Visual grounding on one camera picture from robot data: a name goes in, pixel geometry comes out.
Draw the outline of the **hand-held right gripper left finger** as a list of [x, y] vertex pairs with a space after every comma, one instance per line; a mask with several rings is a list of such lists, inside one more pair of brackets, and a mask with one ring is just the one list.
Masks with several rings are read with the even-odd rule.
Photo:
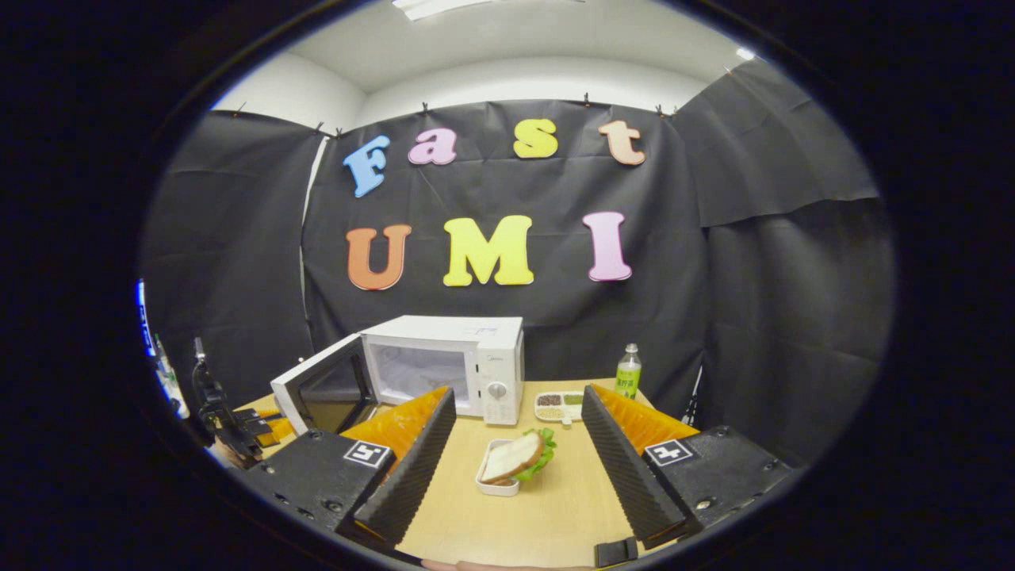
[[454, 391], [443, 386], [339, 434], [309, 430], [238, 478], [301, 523], [390, 550], [416, 516], [456, 419]]

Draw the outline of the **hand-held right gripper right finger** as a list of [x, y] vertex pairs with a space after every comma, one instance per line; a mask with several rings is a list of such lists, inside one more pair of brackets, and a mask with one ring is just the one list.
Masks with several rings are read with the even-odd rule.
[[584, 390], [581, 419], [645, 548], [736, 516], [794, 471], [732, 427], [697, 431], [598, 385]]

